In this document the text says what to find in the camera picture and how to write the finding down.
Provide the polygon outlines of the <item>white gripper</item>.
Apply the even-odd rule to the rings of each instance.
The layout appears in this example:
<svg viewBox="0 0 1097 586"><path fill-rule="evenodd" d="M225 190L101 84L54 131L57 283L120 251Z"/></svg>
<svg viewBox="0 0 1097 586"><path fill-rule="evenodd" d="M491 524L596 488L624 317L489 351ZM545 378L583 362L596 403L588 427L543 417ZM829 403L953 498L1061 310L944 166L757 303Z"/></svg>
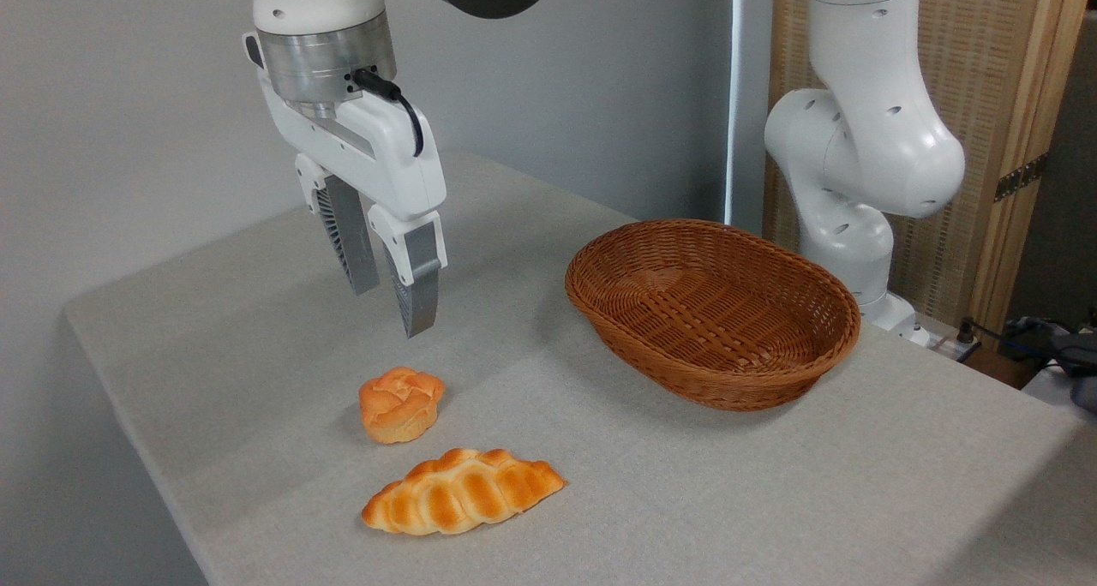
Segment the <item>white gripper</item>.
<svg viewBox="0 0 1097 586"><path fill-rule="evenodd" d="M406 336L425 333L436 323L439 274L449 264L434 211L446 199L446 183L426 115L416 112L422 129L417 135L399 102L354 87L348 99L323 105L326 115L317 117L278 95L258 37L250 32L244 44L279 133L299 153L295 169L306 205L321 218L346 280L357 296L380 284L369 219L387 255ZM378 203L367 219L359 192Z"/></svg>

